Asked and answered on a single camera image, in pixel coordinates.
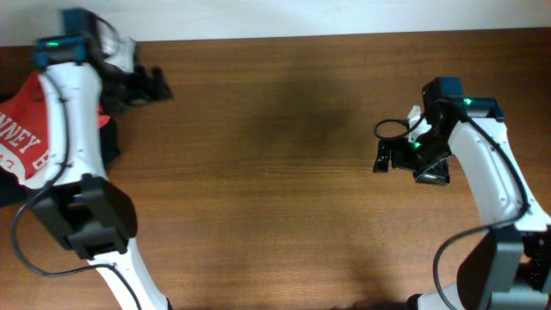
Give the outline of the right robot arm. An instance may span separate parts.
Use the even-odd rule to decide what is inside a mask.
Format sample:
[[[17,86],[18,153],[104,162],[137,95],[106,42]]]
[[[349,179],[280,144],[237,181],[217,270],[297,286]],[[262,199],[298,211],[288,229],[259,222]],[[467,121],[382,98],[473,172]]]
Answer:
[[[409,297],[409,309],[548,309],[550,216],[530,191],[510,147],[496,99],[466,96],[457,77],[436,77],[423,103],[380,136],[373,171],[410,171],[416,183],[447,185],[457,158],[481,226],[459,232],[433,258],[435,291]]]

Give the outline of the orange printed t-shirt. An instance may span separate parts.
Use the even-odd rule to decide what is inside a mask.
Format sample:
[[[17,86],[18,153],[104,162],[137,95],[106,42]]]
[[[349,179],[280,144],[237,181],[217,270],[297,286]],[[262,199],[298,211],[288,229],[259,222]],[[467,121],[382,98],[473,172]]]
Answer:
[[[99,76],[91,69],[79,71],[75,77],[55,72],[50,76],[67,100],[73,165],[57,183],[75,183],[87,173],[105,178],[99,142]],[[64,140],[62,109],[55,90],[35,71],[14,97],[1,103],[1,167],[22,167],[26,177],[46,168],[49,180],[59,168]]]

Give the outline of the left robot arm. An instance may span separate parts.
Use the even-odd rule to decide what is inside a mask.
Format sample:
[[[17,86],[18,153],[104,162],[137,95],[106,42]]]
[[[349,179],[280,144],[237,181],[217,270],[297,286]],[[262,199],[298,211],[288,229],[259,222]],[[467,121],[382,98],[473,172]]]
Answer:
[[[137,245],[132,200],[102,158],[100,113],[117,114],[172,96],[159,68],[137,64],[137,47],[97,14],[63,9],[64,32],[34,51],[46,98],[46,181],[29,208],[66,250],[86,261],[124,309],[168,309]]]

